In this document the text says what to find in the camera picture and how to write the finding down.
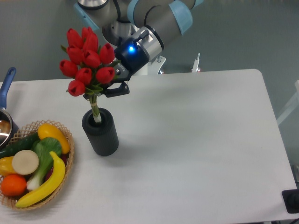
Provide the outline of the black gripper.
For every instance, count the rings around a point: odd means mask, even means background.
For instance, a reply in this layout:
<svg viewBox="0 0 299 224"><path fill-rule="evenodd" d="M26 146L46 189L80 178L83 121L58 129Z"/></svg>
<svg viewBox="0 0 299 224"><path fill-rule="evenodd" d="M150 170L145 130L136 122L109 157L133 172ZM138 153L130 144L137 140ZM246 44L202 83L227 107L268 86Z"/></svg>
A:
<svg viewBox="0 0 299 224"><path fill-rule="evenodd" d="M105 89L102 95L107 98L129 94L129 87L124 81L129 81L133 74L149 62L148 54L134 38L128 38L122 45L118 46L114 50L114 55L116 60L120 60L120 62L116 65L115 69L118 69L119 72L116 73L116 78L112 83L121 84L114 89Z"/></svg>

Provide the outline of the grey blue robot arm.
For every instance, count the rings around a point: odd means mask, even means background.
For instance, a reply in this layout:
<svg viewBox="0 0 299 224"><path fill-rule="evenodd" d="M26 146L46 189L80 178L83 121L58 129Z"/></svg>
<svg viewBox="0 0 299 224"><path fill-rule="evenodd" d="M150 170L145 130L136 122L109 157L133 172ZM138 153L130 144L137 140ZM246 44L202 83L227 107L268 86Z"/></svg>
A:
<svg viewBox="0 0 299 224"><path fill-rule="evenodd" d="M194 0L78 0L74 10L83 24L99 30L116 50L116 76L108 84L92 84L86 99L129 93L132 75L160 74L161 52L192 26Z"/></svg>

